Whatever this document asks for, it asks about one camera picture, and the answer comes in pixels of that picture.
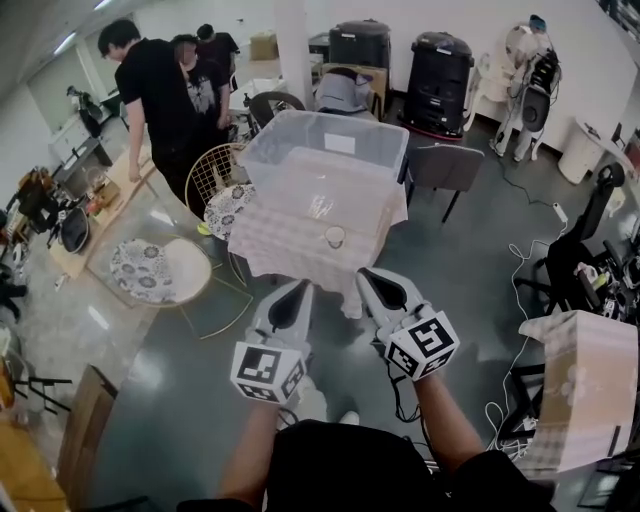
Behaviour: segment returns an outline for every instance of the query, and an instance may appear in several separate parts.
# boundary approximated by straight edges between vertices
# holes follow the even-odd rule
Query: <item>white pillar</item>
[[[274,0],[280,68],[287,91],[313,110],[311,65],[304,0]]]

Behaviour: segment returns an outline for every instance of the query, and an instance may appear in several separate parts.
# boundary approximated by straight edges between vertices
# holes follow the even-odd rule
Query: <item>concrete floor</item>
[[[487,444],[493,430],[485,404],[503,403],[502,379],[523,343],[517,334],[523,315],[511,287],[519,260],[507,246],[514,243],[526,254],[533,239],[552,242],[562,227],[551,208],[529,206],[524,193],[507,184],[502,173],[525,186],[532,198],[559,202],[570,225],[592,190],[590,182],[570,185],[558,172],[555,157],[545,151],[537,162],[520,165],[505,158],[503,168],[487,146],[494,131],[493,125],[479,120],[468,134],[466,144],[485,151],[487,158],[447,224],[440,219],[453,193],[418,190],[409,221],[391,229],[376,263],[412,279],[435,308],[447,313],[462,346],[440,375]],[[412,135],[411,145],[424,143]],[[624,207],[603,220],[588,245],[599,251],[604,238],[620,242],[621,222],[635,211],[637,205],[627,193]],[[537,246],[533,260],[544,252]],[[531,265],[521,271],[531,274]],[[254,305],[273,290],[266,278],[250,280],[249,288]],[[215,306],[204,305],[195,314],[217,317],[237,307],[235,301],[221,301],[225,290],[218,292]],[[523,291],[521,300],[531,317],[543,314],[543,305],[532,294]],[[368,345],[366,321],[345,319],[339,305],[336,295],[317,294],[310,340],[315,353],[310,372],[326,395],[329,417],[337,419],[355,409],[363,425],[421,441],[419,425],[405,425],[394,417],[392,389],[384,363]],[[228,377],[234,344],[243,339],[252,314],[253,308],[232,328],[204,341],[196,339],[179,311],[156,315],[104,432],[92,505],[143,494],[161,509],[172,510],[181,500],[215,494],[249,407]],[[542,361],[542,348],[532,341],[519,364]],[[406,382],[400,387],[405,410],[412,411],[413,391]],[[581,477],[589,471],[574,473],[559,478],[558,510],[575,508],[584,485]]]
[[[269,78],[279,74],[278,60],[252,62],[245,59],[238,62],[237,80],[240,85],[251,78]],[[102,129],[101,144],[115,161],[129,147],[128,132],[118,118],[107,121]],[[149,144],[146,131],[144,143]],[[157,222],[154,223],[155,218],[150,217],[152,212],[168,213],[180,224],[176,229],[181,234],[193,235],[195,217],[173,196],[162,175],[156,173],[150,183],[158,192],[160,201],[143,188],[110,228],[92,258],[90,268],[105,283],[111,282],[109,259],[115,246],[124,239],[156,229]],[[27,283],[30,289],[27,299],[16,300],[22,310],[22,321],[16,325],[11,313],[0,308],[0,322],[17,333],[22,342],[23,357],[39,376],[74,381],[71,385],[57,386],[53,391],[61,402],[70,403],[87,364],[98,366],[116,387],[120,386],[158,310],[123,306],[87,273],[66,282],[56,292],[54,284],[61,274],[62,270],[49,257],[46,236],[35,236],[30,243],[24,271],[16,277],[17,284]],[[196,311],[200,307],[201,303],[190,306]],[[200,323],[202,325],[195,326],[196,330],[206,331],[211,327],[211,322]],[[28,402],[19,399],[13,415],[26,422],[40,453],[49,466],[55,467],[66,416],[42,414],[42,411],[42,400],[32,397]]]

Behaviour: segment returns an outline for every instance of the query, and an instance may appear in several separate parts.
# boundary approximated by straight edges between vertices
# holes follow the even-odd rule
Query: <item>white container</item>
[[[396,206],[408,140],[396,126],[287,110],[238,160],[265,206],[373,235]]]

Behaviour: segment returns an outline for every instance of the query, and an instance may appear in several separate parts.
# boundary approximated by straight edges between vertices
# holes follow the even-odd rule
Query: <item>ceiling light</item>
[[[71,34],[69,34],[67,37],[65,37],[64,41],[62,41],[62,43],[60,43],[60,46],[58,46],[55,50],[53,50],[53,54],[54,55],[58,55],[58,54],[62,53],[63,51],[65,51],[67,49],[67,46],[69,46],[69,43],[71,41],[73,41],[74,37],[76,37],[76,33],[75,32],[71,32]]]
[[[102,0],[102,2],[100,2],[98,5],[96,5],[93,10],[97,11],[98,9],[102,9],[103,7],[106,7],[107,5],[109,5],[113,0]]]

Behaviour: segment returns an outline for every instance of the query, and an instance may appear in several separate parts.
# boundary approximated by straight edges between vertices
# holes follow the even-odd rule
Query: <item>black t-shirt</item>
[[[409,441],[353,425],[304,421],[276,436],[269,512],[554,509],[502,452],[486,452],[453,475],[451,497]],[[235,500],[186,501],[178,512],[251,512]]]
[[[197,118],[170,43],[143,39],[133,45],[116,70],[116,83],[125,105],[142,100],[154,153],[184,149]]]
[[[198,131],[213,133],[220,117],[220,87],[227,80],[215,62],[204,59],[198,59],[188,74],[187,92],[198,115]]]
[[[216,32],[212,41],[200,43],[198,46],[198,55],[217,62],[222,72],[227,75],[231,74],[231,54],[237,51],[238,45],[226,32]]]

